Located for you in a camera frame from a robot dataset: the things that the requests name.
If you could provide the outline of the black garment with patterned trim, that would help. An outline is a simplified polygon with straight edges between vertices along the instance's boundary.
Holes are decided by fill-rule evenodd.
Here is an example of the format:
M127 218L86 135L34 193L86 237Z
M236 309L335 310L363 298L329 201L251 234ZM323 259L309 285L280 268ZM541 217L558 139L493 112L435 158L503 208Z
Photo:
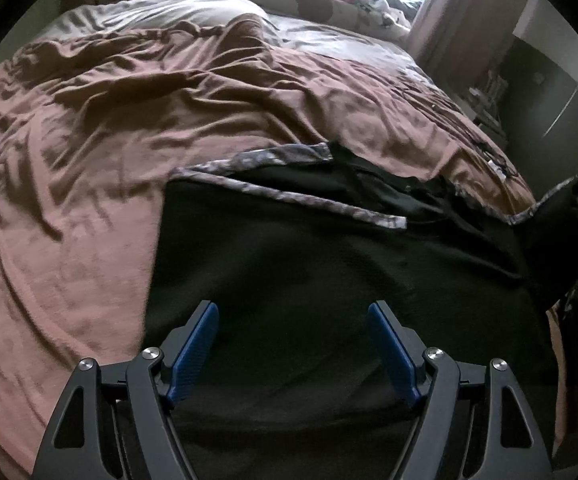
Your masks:
M377 300L457 361L506 360L554 442L547 313L578 278L578 175L500 214L330 143L179 168L163 191L145 344L219 309L174 413L200 478L391 474L407 410L366 323Z

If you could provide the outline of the dark items on blanket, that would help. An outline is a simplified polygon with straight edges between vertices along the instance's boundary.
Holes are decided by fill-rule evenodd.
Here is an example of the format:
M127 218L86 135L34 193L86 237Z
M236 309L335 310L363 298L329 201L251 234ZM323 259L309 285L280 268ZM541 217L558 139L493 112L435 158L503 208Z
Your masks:
M472 136L470 142L500 180L506 181L520 176L506 154L488 136Z

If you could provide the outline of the brown bed blanket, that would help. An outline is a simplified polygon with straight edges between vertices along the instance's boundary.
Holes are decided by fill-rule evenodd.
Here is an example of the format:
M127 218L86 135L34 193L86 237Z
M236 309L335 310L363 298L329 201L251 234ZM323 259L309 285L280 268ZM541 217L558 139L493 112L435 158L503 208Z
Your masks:
M0 467L31 474L83 356L140 344L162 185L182 166L338 140L402 177L446 177L517 214L484 134L435 84L274 47L259 18L39 39L0 64Z

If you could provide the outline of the beige window curtain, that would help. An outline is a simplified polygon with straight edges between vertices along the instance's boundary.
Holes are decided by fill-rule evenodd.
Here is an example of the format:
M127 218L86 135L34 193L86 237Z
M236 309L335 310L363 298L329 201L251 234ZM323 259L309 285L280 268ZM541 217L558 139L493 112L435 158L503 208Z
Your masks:
M435 83L466 90L504 56L528 0L425 0L405 50Z

